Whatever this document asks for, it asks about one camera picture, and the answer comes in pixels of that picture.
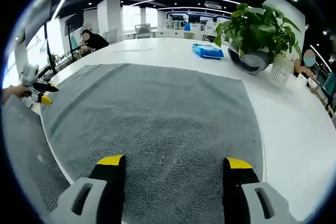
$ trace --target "person sitting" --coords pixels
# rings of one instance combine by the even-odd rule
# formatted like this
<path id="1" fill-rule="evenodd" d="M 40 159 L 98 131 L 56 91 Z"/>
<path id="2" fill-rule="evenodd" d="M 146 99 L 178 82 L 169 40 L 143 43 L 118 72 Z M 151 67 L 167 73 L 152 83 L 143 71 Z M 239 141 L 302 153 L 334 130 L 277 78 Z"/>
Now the person sitting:
<path id="1" fill-rule="evenodd" d="M 315 53 L 313 50 L 308 49 L 302 59 L 298 58 L 294 61 L 294 76 L 299 76 L 299 74 L 302 74 L 306 78 L 315 78 L 315 75 L 313 71 L 310 70 L 310 68 L 315 63 Z"/>
<path id="2" fill-rule="evenodd" d="M 94 34 L 87 29 L 83 30 L 82 38 L 85 43 L 84 46 L 82 46 L 83 51 L 89 51 L 89 50 L 97 51 L 109 45 L 109 43 L 99 34 Z"/>

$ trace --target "face mask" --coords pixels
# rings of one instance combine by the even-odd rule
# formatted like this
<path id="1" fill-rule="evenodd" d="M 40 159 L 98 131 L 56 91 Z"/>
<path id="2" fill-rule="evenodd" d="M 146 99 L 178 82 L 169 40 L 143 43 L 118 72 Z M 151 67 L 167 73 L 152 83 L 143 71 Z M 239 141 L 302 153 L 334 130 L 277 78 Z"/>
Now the face mask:
<path id="1" fill-rule="evenodd" d="M 303 61 L 305 62 L 304 64 L 305 64 L 307 67 L 311 67 L 311 66 L 313 66 L 314 63 L 315 63 L 315 58 L 304 57 L 304 58 L 303 58 Z"/>

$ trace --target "person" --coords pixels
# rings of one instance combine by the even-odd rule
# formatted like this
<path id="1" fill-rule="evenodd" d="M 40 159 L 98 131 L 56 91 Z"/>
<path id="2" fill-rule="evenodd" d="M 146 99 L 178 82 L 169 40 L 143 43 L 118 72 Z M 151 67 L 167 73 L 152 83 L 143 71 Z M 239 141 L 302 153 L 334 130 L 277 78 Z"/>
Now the person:
<path id="1" fill-rule="evenodd" d="M 85 47 L 83 47 L 84 51 L 88 51 L 94 49 L 95 51 L 107 47 L 109 43 L 101 37 L 99 34 L 94 34 L 90 30 L 83 30 L 82 38 L 85 43 Z"/>
<path id="2" fill-rule="evenodd" d="M 28 97 L 28 90 L 23 85 L 10 85 L 8 88 L 2 89 L 2 103 L 5 104 L 12 94 L 21 99 L 23 96 Z"/>
<path id="3" fill-rule="evenodd" d="M 304 75 L 304 77 L 315 78 L 315 75 L 312 70 L 309 68 L 312 67 L 315 63 L 315 53 L 313 50 L 308 49 L 302 59 L 295 59 L 294 61 L 294 76 L 299 76 L 299 74 Z"/>

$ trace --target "office chair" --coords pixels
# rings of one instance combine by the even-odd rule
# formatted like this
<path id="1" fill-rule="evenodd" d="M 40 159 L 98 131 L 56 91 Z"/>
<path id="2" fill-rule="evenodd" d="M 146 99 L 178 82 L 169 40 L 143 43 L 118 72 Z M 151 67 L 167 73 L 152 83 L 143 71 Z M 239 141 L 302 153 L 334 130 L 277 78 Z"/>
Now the office chair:
<path id="1" fill-rule="evenodd" d="M 106 33 L 103 34 L 103 38 L 109 43 L 109 44 L 114 44 L 117 42 L 117 33 L 118 29 L 112 29 L 110 31 L 107 31 Z"/>
<path id="2" fill-rule="evenodd" d="M 152 38 L 151 25 L 140 24 L 135 26 L 135 38 Z"/>

